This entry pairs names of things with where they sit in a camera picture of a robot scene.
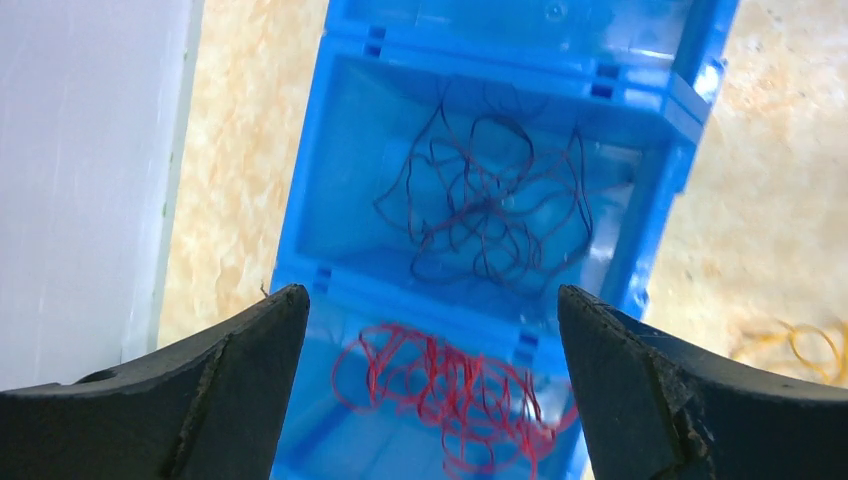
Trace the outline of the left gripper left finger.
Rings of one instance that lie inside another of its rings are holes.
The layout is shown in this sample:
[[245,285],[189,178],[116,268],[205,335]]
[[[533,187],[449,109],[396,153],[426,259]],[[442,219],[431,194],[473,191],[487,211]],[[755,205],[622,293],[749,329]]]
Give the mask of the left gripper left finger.
[[289,285],[79,381],[1,395],[5,479],[266,479],[310,299]]

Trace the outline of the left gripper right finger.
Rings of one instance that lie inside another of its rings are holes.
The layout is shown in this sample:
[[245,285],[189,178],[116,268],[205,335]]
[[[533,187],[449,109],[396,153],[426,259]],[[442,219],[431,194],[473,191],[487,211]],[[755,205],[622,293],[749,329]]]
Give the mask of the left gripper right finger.
[[845,390],[755,369],[577,286],[558,321],[598,479],[843,479]]

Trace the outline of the blue three-compartment plastic bin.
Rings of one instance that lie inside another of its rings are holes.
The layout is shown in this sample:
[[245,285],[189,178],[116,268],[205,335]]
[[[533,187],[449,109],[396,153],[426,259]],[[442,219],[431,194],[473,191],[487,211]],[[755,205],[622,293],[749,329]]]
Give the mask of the blue three-compartment plastic bin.
[[734,1],[332,1],[272,286],[307,337],[275,479],[578,479],[557,321],[633,317]]

